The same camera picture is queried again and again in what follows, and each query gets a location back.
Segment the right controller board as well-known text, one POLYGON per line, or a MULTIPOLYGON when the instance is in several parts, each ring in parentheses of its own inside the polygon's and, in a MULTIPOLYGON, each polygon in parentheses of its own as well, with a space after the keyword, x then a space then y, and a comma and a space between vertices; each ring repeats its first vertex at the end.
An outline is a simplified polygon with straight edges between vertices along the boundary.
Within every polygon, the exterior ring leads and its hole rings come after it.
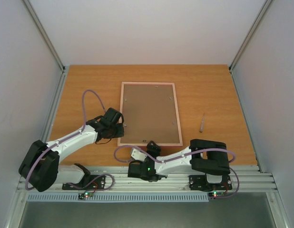
POLYGON ((208 196, 211 199, 215 199, 215 198, 219 198, 219 197, 225 196, 225 193, 224 192, 213 191, 213 192, 209 192, 208 193, 208 196))

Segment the left controller board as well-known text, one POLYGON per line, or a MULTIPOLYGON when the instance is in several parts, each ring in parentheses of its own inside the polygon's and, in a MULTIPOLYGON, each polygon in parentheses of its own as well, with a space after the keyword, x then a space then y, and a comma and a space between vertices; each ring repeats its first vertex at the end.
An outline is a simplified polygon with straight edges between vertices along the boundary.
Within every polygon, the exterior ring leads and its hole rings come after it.
POLYGON ((85 192, 85 193, 79 193, 78 194, 78 200, 87 200, 91 197, 93 197, 93 192, 85 192))

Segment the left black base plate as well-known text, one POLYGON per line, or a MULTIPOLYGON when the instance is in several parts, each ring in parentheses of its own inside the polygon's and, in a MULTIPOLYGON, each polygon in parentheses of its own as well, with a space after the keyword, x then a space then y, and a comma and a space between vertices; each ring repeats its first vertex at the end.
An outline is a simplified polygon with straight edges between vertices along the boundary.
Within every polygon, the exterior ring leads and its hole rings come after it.
POLYGON ((63 190, 103 190, 106 183, 105 175, 85 175, 79 183, 64 183, 63 190))

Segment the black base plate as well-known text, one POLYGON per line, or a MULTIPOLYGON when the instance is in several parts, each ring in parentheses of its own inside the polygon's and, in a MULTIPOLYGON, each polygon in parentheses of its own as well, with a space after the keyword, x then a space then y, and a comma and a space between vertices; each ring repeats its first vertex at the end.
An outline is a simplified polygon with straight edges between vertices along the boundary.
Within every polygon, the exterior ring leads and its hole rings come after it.
POLYGON ((189 188, 203 192, 233 189, 229 175, 215 176, 210 174, 190 175, 189 188))
POLYGON ((103 190, 106 183, 105 175, 85 175, 79 183, 64 183, 63 190, 103 190))

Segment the left aluminium corner post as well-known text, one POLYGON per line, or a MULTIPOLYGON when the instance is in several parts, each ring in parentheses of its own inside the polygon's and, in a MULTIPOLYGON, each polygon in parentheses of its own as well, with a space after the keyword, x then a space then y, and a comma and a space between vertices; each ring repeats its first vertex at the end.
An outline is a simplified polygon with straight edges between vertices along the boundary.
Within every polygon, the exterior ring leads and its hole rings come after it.
POLYGON ((41 23, 38 15, 37 15, 34 7, 31 4, 31 2, 29 0, 22 0, 21 2, 24 4, 25 8, 27 9, 31 19, 33 20, 35 26, 37 27, 41 37, 43 38, 44 42, 46 43, 48 49, 50 50, 50 53, 54 57, 58 67, 60 68, 60 70, 62 72, 64 72, 65 66, 62 63, 56 49, 54 48, 54 46, 53 46, 53 44, 52 44, 52 42, 51 42, 45 28, 44 28, 44 26, 42 25, 42 23, 41 23))

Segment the aluminium front rail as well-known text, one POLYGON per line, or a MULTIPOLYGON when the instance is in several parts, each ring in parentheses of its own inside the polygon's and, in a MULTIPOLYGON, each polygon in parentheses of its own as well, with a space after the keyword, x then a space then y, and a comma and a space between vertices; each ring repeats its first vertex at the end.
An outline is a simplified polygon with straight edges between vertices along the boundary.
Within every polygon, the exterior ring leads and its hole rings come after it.
POLYGON ((116 192, 219 191, 225 195, 237 192, 276 192, 271 173, 261 172, 257 165, 230 166, 226 173, 211 175, 181 166, 169 173, 156 173, 154 167, 141 162, 124 166, 59 167, 57 180, 50 191, 111 190, 116 192))

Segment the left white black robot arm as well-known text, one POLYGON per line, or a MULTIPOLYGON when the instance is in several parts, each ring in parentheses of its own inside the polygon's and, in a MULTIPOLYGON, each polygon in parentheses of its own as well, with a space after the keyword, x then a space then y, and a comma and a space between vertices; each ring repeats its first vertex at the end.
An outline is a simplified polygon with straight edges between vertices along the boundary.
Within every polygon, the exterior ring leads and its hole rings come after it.
POLYGON ((39 192, 49 189, 60 176, 59 164, 65 158, 102 139, 123 137, 123 123, 123 114, 109 108, 103 115, 88 121, 84 116, 82 127, 62 138, 33 142, 19 167, 19 174, 25 179, 25 189, 39 192))

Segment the pink photo frame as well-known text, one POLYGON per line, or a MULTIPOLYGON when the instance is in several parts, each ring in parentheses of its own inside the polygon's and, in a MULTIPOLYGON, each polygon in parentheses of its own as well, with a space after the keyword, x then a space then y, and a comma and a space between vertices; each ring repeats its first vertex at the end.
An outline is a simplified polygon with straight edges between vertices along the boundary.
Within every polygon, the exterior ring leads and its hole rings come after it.
POLYGON ((172 82, 122 82, 120 112, 124 136, 118 145, 183 145, 175 84, 172 82))

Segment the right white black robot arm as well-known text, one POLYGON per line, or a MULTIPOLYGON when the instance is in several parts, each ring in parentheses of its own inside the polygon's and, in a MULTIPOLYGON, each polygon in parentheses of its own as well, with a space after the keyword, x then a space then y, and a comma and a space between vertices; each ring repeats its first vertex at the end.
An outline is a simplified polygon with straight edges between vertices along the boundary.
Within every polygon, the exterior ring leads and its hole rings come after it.
POLYGON ((167 156, 161 156, 161 148, 154 141, 147 144, 147 150, 133 149, 133 160, 128 165, 127 176, 155 182, 184 167, 205 173, 205 184, 216 188, 223 175, 230 174, 226 144, 217 141, 193 139, 185 149, 167 156))

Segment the aluminium corner post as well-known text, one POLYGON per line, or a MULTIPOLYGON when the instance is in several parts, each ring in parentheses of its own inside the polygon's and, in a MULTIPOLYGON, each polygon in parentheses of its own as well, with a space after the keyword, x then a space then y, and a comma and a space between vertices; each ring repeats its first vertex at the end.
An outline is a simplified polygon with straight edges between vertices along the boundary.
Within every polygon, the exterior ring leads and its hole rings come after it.
POLYGON ((37 27, 41 37, 43 38, 44 42, 46 43, 48 49, 50 50, 50 53, 54 57, 58 67, 60 68, 60 70, 62 72, 64 72, 65 66, 62 63, 56 49, 54 48, 54 46, 53 46, 53 44, 52 44, 52 42, 51 42, 45 28, 44 28, 44 26, 42 25, 42 23, 41 23, 38 15, 37 15, 34 7, 31 4, 31 2, 29 0, 22 0, 21 2, 24 4, 25 8, 27 9, 31 19, 33 20, 35 26, 37 27))
POLYGON ((234 68, 236 67, 237 63, 239 62, 241 56, 243 55, 244 51, 246 50, 247 46, 249 45, 251 39, 253 38, 254 34, 256 33, 258 27, 261 25, 265 15, 267 14, 268 10, 270 9, 273 0, 265 0, 262 4, 256 18, 254 19, 250 29, 248 30, 245 39, 243 40, 239 50, 237 51, 233 61, 229 66, 229 72, 232 73, 234 68))

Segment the controller board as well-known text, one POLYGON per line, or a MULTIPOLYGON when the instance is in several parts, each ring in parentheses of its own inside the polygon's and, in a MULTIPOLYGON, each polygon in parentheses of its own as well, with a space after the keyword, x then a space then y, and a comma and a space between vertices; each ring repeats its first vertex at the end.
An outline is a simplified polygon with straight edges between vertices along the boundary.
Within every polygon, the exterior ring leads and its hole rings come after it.
POLYGON ((211 199, 215 199, 215 198, 219 198, 219 197, 225 196, 225 193, 224 192, 213 191, 213 192, 209 192, 208 193, 208 196, 211 199))
POLYGON ((78 194, 78 200, 87 200, 91 197, 93 197, 93 192, 85 192, 85 193, 79 193, 78 194))

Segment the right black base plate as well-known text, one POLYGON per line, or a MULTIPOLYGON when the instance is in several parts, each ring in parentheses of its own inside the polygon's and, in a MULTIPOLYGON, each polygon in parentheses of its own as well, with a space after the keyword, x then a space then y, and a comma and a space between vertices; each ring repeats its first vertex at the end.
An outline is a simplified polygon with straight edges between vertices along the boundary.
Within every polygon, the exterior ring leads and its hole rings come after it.
POLYGON ((233 189, 229 175, 215 176, 210 174, 190 175, 189 188, 203 192, 233 189))

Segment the right aluminium corner post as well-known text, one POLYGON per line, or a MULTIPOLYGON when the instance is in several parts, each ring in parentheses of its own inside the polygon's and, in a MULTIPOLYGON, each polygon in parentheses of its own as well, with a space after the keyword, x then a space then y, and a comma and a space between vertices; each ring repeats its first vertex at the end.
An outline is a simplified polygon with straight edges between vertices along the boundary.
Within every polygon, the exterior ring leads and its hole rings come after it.
POLYGON ((247 46, 249 45, 251 39, 253 38, 254 34, 256 33, 258 27, 261 25, 265 15, 267 14, 268 10, 270 9, 273 0, 265 0, 262 4, 256 18, 254 19, 250 29, 248 30, 245 39, 243 40, 239 50, 237 51, 233 61, 229 66, 229 72, 232 73, 234 68, 236 67, 237 63, 239 62, 241 56, 243 55, 244 51, 246 50, 247 46))

